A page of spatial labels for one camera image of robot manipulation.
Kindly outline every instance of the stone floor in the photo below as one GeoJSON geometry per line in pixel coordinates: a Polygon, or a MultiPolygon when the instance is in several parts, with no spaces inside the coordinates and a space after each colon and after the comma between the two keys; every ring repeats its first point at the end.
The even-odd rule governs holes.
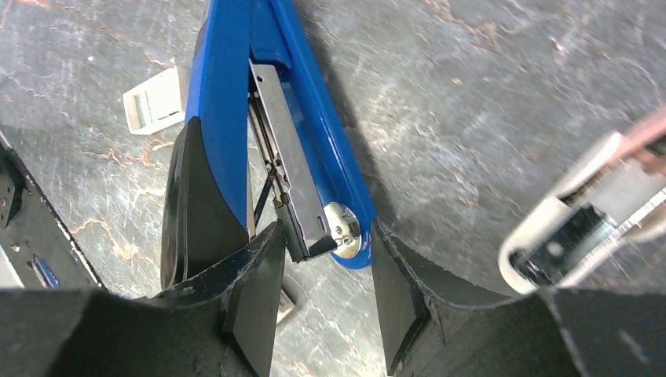
{"type": "MultiPolygon", "coordinates": [[[[662,102],[659,0],[296,5],[380,218],[496,291],[509,292],[496,252],[520,217],[594,139],[662,102]]],[[[181,128],[131,135],[120,97],[190,67],[206,6],[0,0],[0,127],[120,295],[159,290],[181,128]]],[[[665,251],[629,247],[586,284],[664,285],[665,251]]],[[[277,330],[274,375],[383,375],[369,270],[322,258],[288,265],[284,286],[298,309],[277,330]]]]}

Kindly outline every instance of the metal rod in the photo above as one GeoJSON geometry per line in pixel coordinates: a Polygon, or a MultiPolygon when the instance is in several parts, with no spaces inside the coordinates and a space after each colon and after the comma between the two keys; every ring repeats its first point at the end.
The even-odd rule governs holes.
{"type": "Polygon", "coordinates": [[[273,180],[277,175],[277,170],[274,166],[271,166],[268,177],[264,182],[264,187],[262,188],[262,194],[259,195],[259,200],[257,201],[257,206],[254,208],[254,226],[259,225],[259,219],[262,217],[262,212],[264,206],[266,205],[266,200],[269,198],[270,190],[273,187],[273,180]]]}

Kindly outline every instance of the blue stapler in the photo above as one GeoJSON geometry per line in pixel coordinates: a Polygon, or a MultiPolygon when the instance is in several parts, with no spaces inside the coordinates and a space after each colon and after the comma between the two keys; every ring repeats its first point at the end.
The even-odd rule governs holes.
{"type": "Polygon", "coordinates": [[[271,192],[293,262],[330,253],[346,268],[369,265],[375,208],[294,5],[212,0],[171,157],[162,285],[245,246],[271,192]],[[248,124],[267,173],[256,205],[248,124]]]}

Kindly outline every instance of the white plastic block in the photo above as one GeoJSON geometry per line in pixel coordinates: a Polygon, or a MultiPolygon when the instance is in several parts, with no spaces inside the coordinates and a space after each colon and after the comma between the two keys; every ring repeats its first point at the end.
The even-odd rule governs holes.
{"type": "Polygon", "coordinates": [[[187,83],[180,69],[169,68],[123,94],[130,132],[150,135],[185,120],[187,83]]]}

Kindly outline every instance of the stapler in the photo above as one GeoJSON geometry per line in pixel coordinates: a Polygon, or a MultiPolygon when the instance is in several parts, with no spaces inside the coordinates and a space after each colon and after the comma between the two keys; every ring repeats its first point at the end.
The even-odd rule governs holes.
{"type": "Polygon", "coordinates": [[[212,0],[196,40],[163,216],[162,285],[244,247],[273,194],[293,262],[370,263],[376,216],[290,0],[212,0]],[[254,205],[248,125],[267,179],[254,205]]]}
{"type": "Polygon", "coordinates": [[[666,108],[590,148],[499,250],[518,293],[577,285],[627,242],[666,230],[666,108]]]}

